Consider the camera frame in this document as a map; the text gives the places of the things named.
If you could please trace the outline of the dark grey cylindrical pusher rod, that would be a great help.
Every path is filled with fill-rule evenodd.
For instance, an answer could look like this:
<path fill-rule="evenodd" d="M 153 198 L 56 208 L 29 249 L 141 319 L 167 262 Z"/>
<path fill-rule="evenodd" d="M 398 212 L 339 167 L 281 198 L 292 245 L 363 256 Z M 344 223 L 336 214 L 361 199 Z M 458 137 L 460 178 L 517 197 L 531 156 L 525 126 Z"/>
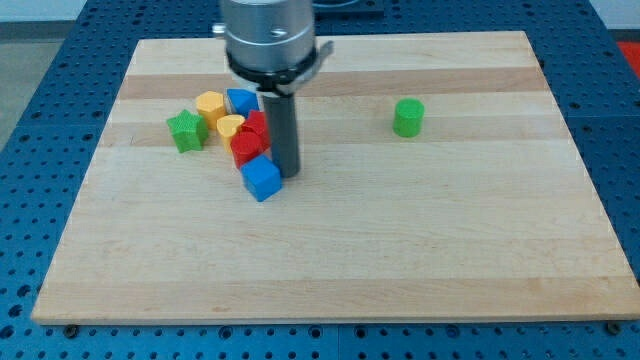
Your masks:
<path fill-rule="evenodd" d="M 262 96 L 271 141 L 271 155 L 283 178 L 291 178 L 300 171 L 299 137 L 293 95 Z"/>

